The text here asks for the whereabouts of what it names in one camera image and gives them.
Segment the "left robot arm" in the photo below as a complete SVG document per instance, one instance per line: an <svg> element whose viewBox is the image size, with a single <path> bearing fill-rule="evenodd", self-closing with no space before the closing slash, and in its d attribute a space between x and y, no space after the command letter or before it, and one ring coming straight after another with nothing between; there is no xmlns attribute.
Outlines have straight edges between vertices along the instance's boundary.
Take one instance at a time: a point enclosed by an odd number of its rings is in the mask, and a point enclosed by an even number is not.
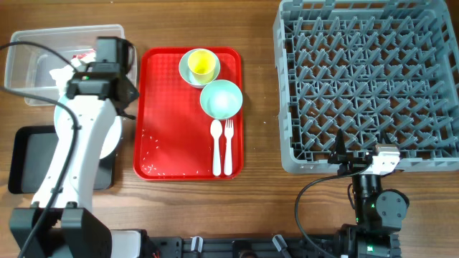
<svg viewBox="0 0 459 258"><path fill-rule="evenodd" d="M93 186L110 127L139 92L127 78L133 45L99 37L96 57L67 82L56 102L58 143L48 172L28 208L9 222L20 257L148 257L154 245L140 229L110 230L92 213Z"/></svg>

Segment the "large light blue plate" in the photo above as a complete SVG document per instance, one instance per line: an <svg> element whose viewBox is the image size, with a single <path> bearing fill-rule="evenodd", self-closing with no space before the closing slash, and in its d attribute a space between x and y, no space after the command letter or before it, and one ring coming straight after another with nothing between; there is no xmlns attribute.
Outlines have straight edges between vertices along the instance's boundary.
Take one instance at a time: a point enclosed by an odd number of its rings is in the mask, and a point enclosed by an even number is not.
<svg viewBox="0 0 459 258"><path fill-rule="evenodd" d="M59 103L66 105L70 108L76 116L79 118L79 125L84 122L96 119L99 116L101 108L103 106L102 100L97 100L96 96L77 96L72 100L69 100L65 95L62 95ZM100 159L104 159L109 156L116 148L120 141L122 133L122 121L120 116L115 115L111 121L110 128L105 134L105 139L100 152ZM68 126L72 126L72 118L70 115L62 109L60 106L55 107L54 113L54 124L57 137L61 139L70 139L72 132L67 129Z"/></svg>

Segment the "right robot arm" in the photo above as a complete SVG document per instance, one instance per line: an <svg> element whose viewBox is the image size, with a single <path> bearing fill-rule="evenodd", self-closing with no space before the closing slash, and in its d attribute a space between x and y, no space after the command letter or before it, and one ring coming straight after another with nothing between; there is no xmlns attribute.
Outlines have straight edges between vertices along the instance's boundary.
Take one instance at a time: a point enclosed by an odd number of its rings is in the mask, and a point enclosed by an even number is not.
<svg viewBox="0 0 459 258"><path fill-rule="evenodd" d="M337 132L328 162L340 165L340 176L351 177L356 215L355 225L344 224L335 234L332 252L337 257L402 256L397 233L410 201L401 191L382 188L382 178L399 160L399 149L387 136L363 158L356 158L348 154L343 132Z"/></svg>

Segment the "yellow plastic cup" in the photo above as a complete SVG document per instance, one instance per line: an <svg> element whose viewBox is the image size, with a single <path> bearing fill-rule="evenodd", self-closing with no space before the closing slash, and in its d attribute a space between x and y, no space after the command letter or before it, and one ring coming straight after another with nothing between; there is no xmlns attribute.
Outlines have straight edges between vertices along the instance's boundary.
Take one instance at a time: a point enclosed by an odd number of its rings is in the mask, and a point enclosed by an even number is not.
<svg viewBox="0 0 459 258"><path fill-rule="evenodd" d="M199 84L211 82L215 76L217 59L208 49L195 49L188 58L188 68Z"/></svg>

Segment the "white napkin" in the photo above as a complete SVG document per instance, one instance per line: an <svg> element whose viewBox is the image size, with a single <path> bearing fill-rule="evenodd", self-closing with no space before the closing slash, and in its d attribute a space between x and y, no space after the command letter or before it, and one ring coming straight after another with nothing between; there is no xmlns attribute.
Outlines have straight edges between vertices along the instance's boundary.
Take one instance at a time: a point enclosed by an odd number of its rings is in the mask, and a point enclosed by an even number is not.
<svg viewBox="0 0 459 258"><path fill-rule="evenodd" d="M87 64L94 62L95 59L90 57L89 59L71 59L71 64L76 67L79 71L84 71ZM49 71L52 79L55 81L57 89L59 90L60 97L65 93L67 81L72 78L75 71L69 65L64 66L63 68L57 68Z"/></svg>

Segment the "red snack wrapper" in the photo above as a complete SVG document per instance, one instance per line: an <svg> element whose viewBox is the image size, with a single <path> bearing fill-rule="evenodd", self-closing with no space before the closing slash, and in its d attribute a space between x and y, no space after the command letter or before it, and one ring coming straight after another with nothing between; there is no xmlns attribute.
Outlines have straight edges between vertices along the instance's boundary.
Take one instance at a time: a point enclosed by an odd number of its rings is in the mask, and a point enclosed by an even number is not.
<svg viewBox="0 0 459 258"><path fill-rule="evenodd" d="M86 53L83 53L83 54L73 55L72 58L73 59L78 59L78 60L80 60L81 62L84 62L84 63L89 63L89 62L94 62L95 61L95 56L96 56L95 52L86 52Z"/></svg>

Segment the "mint green bowl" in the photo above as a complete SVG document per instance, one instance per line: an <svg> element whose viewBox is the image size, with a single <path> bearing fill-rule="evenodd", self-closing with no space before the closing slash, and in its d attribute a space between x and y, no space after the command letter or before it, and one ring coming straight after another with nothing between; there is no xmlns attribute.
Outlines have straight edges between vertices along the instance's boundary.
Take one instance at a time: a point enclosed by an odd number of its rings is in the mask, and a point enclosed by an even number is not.
<svg viewBox="0 0 459 258"><path fill-rule="evenodd" d="M215 80L203 88L199 104L211 118L226 120L234 117L241 110L242 91L229 80Z"/></svg>

